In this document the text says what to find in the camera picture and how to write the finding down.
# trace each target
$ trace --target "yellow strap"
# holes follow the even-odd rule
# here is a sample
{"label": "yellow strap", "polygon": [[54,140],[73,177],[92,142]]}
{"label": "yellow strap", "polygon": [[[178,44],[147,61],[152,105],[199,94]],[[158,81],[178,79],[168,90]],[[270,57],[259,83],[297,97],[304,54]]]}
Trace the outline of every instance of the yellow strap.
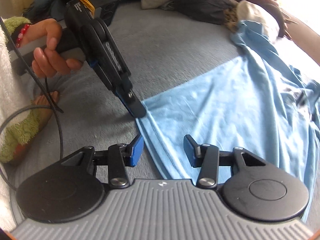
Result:
{"label": "yellow strap", "polygon": [[94,11],[95,11],[95,8],[94,6],[89,2],[89,0],[80,0],[84,6],[86,6],[89,11],[91,12],[92,14],[92,17],[94,17]]}

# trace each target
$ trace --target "bed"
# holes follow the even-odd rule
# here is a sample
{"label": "bed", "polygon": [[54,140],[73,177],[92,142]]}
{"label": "bed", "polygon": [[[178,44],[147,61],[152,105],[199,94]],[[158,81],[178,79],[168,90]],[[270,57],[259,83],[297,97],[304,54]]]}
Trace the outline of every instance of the bed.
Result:
{"label": "bed", "polygon": [[[182,84],[242,53],[230,41],[230,32],[224,26],[197,22],[174,11],[141,10],[138,2],[122,4],[109,29],[132,72],[134,91],[140,99]],[[307,65],[314,67],[307,72],[314,73],[313,78],[320,77],[317,65],[292,42],[280,41],[276,46],[289,61],[292,58],[288,57],[288,51],[297,51],[295,55],[299,53],[309,60]],[[39,94],[29,76],[24,75],[23,81],[30,96]],[[70,76],[49,79],[49,87],[60,92],[59,106],[65,112],[60,115],[65,155],[85,145],[104,150],[115,143],[130,142],[138,133],[135,120],[87,65]],[[9,171],[10,180],[18,186],[58,159],[59,136],[51,118],[24,162]],[[131,179],[161,178],[146,149],[137,167],[128,168],[128,174]],[[98,167],[97,177],[107,181],[107,167]],[[318,178],[307,221],[312,229],[320,226],[316,219],[320,207],[319,184]],[[11,194],[11,205],[19,224],[23,217],[14,194]]]}

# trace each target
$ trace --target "bracelet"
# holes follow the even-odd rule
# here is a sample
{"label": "bracelet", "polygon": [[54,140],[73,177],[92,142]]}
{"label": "bracelet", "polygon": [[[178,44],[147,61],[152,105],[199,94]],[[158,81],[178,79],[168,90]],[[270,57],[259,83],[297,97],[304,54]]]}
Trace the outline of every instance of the bracelet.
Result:
{"label": "bracelet", "polygon": [[19,35],[18,35],[18,38],[16,40],[16,47],[17,48],[20,48],[20,42],[22,41],[23,39],[23,35],[25,35],[26,31],[29,29],[30,27],[30,24],[26,24],[20,31]]}

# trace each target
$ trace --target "ribbed plastic surface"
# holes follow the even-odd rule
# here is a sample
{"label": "ribbed plastic surface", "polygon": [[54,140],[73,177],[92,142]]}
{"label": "ribbed plastic surface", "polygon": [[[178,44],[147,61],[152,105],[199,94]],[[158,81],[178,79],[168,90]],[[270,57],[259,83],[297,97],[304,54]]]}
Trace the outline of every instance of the ribbed plastic surface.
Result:
{"label": "ribbed plastic surface", "polygon": [[18,240],[307,240],[312,232],[299,220],[254,223],[226,208],[212,190],[190,180],[135,180],[113,190],[88,216],[66,224],[25,220]]}

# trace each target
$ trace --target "metal screw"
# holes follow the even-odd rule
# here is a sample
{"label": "metal screw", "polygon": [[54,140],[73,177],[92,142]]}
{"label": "metal screw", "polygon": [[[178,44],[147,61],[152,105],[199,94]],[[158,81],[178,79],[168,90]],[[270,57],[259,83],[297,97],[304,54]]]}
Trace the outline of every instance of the metal screw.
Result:
{"label": "metal screw", "polygon": [[111,184],[114,186],[124,186],[127,184],[127,180],[124,178],[114,178],[111,180]]}
{"label": "metal screw", "polygon": [[204,186],[204,187],[211,187],[214,184],[216,184],[216,182],[214,181],[214,179],[210,179],[210,178],[202,178],[199,179],[199,183]]}

